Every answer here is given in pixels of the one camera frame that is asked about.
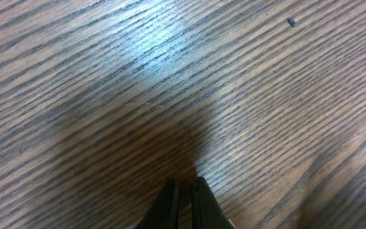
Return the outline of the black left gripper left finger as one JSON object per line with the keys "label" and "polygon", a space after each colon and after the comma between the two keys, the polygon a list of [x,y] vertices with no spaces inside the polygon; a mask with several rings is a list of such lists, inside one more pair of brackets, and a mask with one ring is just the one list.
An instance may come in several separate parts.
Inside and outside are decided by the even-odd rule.
{"label": "black left gripper left finger", "polygon": [[168,179],[135,229],[177,229],[179,188],[178,181]]}

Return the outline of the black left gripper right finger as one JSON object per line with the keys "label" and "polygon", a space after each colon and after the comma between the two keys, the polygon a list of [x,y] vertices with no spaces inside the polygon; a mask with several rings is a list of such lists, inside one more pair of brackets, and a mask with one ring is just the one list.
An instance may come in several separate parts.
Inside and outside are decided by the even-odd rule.
{"label": "black left gripper right finger", "polygon": [[204,177],[191,186],[193,229],[236,229],[225,217]]}

